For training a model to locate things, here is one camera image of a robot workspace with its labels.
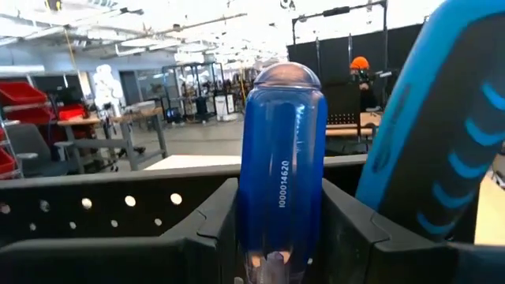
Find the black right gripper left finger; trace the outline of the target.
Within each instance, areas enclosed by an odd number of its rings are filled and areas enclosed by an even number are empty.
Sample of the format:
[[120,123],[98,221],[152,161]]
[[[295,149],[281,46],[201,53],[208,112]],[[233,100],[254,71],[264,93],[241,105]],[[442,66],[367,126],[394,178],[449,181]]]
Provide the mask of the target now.
[[234,243],[0,248],[0,284],[233,284]]

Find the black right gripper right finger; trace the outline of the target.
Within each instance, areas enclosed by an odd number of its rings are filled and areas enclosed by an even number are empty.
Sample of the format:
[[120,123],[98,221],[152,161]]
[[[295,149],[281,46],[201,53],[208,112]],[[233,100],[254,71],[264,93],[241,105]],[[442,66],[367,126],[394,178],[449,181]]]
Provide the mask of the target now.
[[433,242],[323,181],[311,284],[505,284],[505,247]]

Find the blue black handle screwdriver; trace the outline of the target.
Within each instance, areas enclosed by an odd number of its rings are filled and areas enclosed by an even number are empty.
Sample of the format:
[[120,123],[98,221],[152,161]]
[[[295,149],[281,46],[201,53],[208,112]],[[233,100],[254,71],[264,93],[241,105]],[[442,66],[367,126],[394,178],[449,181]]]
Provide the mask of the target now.
[[505,0],[445,0],[388,100],[356,197],[443,240],[505,141]]

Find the clear blue handle screwdriver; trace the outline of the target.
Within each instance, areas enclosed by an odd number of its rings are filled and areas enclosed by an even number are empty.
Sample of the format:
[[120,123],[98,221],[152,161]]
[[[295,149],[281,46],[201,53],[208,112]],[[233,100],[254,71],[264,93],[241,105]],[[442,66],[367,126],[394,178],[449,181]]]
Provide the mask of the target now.
[[301,284],[320,235],[327,102],[308,67],[264,69],[245,103],[237,236],[247,284]]

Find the black metal pegboard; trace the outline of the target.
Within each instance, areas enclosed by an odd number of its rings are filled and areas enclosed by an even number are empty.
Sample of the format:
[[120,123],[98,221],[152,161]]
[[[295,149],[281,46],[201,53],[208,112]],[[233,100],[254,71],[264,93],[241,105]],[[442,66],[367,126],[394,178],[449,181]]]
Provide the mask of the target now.
[[234,243],[240,167],[0,181],[0,248]]

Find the grey wooden top desk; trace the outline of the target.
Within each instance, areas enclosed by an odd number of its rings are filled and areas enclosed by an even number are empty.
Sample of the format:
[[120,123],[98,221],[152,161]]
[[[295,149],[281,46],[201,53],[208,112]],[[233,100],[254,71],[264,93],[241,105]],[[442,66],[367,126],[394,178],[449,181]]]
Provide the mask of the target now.
[[[79,174],[84,174],[84,160],[80,157],[79,148],[95,148],[101,149],[106,148],[108,150],[113,150],[115,148],[126,150],[126,159],[129,161],[130,169],[132,171],[138,170],[138,166],[141,163],[154,158],[157,155],[161,155],[164,159],[168,157],[166,150],[166,141],[163,135],[163,130],[161,126],[161,119],[158,117],[159,114],[163,112],[162,107],[156,107],[153,110],[145,110],[133,114],[127,114],[122,117],[112,117],[111,122],[118,123],[121,130],[121,139],[77,139],[74,134],[72,127],[75,125],[98,125],[103,122],[100,118],[89,117],[89,118],[73,118],[68,121],[58,121],[58,126],[64,128],[67,135],[68,141],[73,144],[73,156],[77,163],[77,169]],[[148,152],[147,154],[139,155],[133,149],[132,135],[129,131],[128,123],[133,120],[139,120],[141,118],[149,118],[152,120],[155,131],[157,133],[159,150]]]

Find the white table top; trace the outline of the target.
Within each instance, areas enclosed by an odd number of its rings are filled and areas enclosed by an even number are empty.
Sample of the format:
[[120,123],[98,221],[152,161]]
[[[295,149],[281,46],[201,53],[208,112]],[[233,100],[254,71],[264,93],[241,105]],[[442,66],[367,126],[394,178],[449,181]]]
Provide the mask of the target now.
[[145,170],[225,166],[237,165],[240,163],[240,155],[170,155],[167,158],[148,166]]

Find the wooden bench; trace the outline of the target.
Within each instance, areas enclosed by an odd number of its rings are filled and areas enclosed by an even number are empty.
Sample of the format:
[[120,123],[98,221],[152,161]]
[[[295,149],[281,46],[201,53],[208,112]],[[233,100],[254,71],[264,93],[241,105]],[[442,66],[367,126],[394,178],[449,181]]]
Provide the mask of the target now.
[[327,125],[326,136],[372,136],[379,127],[382,113],[364,112],[360,113],[360,124],[357,123],[332,124]]

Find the grey office chair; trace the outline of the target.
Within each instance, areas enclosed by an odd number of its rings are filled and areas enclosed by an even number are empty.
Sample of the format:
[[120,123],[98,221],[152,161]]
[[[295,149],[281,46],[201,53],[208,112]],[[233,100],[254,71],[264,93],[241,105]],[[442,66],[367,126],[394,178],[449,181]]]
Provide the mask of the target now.
[[52,159],[51,149],[35,125],[11,125],[6,131],[25,178],[58,177],[71,172],[71,162]]

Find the red plastic storage bin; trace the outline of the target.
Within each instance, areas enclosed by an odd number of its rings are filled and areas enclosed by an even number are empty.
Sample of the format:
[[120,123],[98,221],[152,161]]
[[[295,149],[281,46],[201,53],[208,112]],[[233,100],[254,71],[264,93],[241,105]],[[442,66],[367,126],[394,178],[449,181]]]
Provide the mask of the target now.
[[0,103],[4,106],[20,106],[45,103],[47,95],[26,82],[0,82]]
[[22,123],[45,125],[55,119],[53,110],[48,107],[35,107],[23,110],[13,110],[6,113],[9,120],[18,120]]
[[15,167],[15,159],[6,150],[0,148],[0,175],[14,171]]
[[81,104],[73,104],[67,106],[59,106],[57,113],[59,121],[68,121],[73,118],[84,117],[86,115],[86,109]]

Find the white robot figure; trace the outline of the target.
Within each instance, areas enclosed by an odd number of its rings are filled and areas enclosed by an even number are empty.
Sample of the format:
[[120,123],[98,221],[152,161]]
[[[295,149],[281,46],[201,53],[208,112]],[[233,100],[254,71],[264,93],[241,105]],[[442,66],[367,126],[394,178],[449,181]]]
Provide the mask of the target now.
[[109,65],[99,65],[92,76],[95,84],[95,106],[98,111],[111,110],[115,117],[121,117],[124,95],[121,83],[114,79]]

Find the person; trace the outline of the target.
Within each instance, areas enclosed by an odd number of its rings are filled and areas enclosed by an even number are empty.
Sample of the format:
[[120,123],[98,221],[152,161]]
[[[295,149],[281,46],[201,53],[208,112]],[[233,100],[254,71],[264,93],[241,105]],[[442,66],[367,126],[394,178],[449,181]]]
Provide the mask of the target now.
[[368,72],[369,69],[368,60],[363,56],[354,58],[350,63],[350,75],[360,90],[361,112],[366,112],[367,109],[376,109],[379,106],[373,91],[373,82]]

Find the white bin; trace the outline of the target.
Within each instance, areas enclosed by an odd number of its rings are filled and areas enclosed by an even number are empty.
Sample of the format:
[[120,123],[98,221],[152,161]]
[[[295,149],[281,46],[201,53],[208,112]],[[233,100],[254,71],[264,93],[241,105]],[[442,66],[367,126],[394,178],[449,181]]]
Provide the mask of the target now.
[[217,121],[236,121],[238,119],[232,94],[217,95],[214,100]]

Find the black overhead pipe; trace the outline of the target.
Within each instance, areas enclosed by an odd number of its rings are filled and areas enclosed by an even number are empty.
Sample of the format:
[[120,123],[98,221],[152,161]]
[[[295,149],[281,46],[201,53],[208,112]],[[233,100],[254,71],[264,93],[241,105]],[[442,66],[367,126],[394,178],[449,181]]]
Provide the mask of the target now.
[[309,14],[309,15],[300,15],[298,17],[293,18],[291,20],[292,44],[294,46],[297,45],[297,37],[296,37],[296,31],[295,31],[295,27],[296,27],[297,22],[306,21],[306,20],[314,18],[314,17],[333,17],[333,16],[349,13],[351,10],[364,9],[364,8],[373,7],[373,6],[381,6],[383,9],[383,35],[384,35],[385,41],[387,41],[387,37],[388,37],[388,28],[387,28],[388,0],[376,0],[376,1],[367,2],[365,4],[360,4],[357,6],[335,7],[335,8],[331,8],[331,9],[326,9],[326,10],[319,12],[319,13],[313,13],[313,14]]

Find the black partition wall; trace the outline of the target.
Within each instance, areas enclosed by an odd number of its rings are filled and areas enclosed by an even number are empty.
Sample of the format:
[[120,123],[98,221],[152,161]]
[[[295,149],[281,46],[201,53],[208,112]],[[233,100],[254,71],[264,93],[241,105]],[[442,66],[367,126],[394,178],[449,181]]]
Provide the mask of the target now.
[[373,72],[385,69],[394,72],[390,77],[374,80],[373,93],[381,100],[383,92],[391,93],[421,28],[421,24],[392,28],[387,37],[382,32],[354,35],[352,51],[348,51],[346,37],[289,45],[288,58],[306,65],[320,78],[330,118],[339,114],[356,114],[359,95],[357,85],[351,82],[350,61],[363,56]]

